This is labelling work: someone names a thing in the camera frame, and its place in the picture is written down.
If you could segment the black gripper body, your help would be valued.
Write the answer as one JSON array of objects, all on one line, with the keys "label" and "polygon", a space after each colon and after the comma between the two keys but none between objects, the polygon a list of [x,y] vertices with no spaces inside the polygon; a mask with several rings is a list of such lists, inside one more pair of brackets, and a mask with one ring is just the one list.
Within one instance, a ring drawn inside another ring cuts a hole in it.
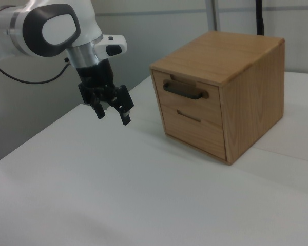
[{"label": "black gripper body", "polygon": [[90,67],[76,69],[82,84],[87,88],[114,88],[113,71],[108,59]]}]

